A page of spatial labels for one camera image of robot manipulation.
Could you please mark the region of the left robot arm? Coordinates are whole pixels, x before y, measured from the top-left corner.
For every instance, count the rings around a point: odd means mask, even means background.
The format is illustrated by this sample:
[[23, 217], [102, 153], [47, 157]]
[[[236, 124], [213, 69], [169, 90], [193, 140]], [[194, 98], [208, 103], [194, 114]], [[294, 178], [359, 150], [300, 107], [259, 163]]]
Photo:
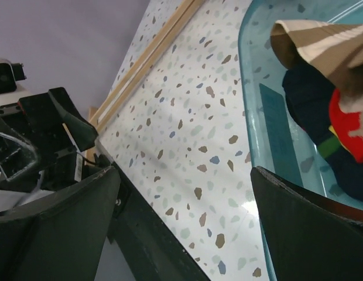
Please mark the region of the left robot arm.
[[98, 132], [63, 87], [0, 106], [0, 190], [58, 191], [82, 178]]

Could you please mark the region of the tan cream striped sock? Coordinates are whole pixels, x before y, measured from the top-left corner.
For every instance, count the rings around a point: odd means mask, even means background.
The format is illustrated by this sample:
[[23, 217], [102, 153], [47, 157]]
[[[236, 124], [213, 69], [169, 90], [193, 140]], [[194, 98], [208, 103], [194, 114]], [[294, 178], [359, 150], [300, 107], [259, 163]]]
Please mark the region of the tan cream striped sock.
[[306, 62], [343, 94], [363, 94], [363, 23], [277, 20], [270, 45], [286, 69]]

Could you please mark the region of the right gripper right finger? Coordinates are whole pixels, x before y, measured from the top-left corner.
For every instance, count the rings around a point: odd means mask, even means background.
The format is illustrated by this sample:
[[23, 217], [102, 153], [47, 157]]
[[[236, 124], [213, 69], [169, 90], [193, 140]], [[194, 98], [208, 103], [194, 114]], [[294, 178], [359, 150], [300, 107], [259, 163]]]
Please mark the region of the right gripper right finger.
[[260, 166], [251, 182], [277, 280], [363, 280], [363, 210]]

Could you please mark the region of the navy green striped sock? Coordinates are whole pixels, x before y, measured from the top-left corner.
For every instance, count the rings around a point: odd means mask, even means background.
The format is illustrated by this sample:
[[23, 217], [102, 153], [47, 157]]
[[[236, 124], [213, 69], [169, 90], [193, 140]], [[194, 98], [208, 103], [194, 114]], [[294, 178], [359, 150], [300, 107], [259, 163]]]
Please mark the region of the navy green striped sock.
[[289, 114], [330, 165], [337, 184], [350, 197], [363, 201], [363, 164], [329, 130], [328, 106], [335, 87], [317, 69], [299, 63], [288, 69], [282, 87]]

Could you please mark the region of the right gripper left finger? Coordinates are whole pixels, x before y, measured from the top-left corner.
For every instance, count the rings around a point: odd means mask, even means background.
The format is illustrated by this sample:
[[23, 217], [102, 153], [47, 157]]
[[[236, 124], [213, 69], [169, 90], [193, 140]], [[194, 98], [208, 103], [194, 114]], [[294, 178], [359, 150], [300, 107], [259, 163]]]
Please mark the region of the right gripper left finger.
[[0, 280], [94, 280], [120, 186], [110, 166], [0, 215]]

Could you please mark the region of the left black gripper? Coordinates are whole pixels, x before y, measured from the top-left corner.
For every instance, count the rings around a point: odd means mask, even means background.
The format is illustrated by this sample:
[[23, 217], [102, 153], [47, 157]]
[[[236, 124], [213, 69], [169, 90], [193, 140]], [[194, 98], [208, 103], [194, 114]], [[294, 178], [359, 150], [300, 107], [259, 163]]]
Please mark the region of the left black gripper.
[[0, 106], [0, 190], [57, 191], [81, 181], [98, 132], [63, 87]]

